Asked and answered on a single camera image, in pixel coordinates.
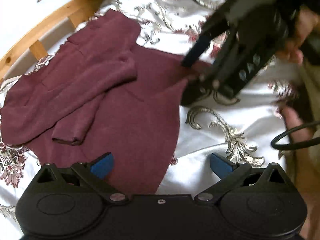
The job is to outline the person's right hand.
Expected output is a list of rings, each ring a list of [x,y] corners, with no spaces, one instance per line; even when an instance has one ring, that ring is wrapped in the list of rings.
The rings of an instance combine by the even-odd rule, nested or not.
[[[304,55],[300,47],[312,31],[319,32],[319,15],[303,7],[296,19],[293,37],[286,41],[283,50],[276,52],[276,57],[291,63],[302,64]]]

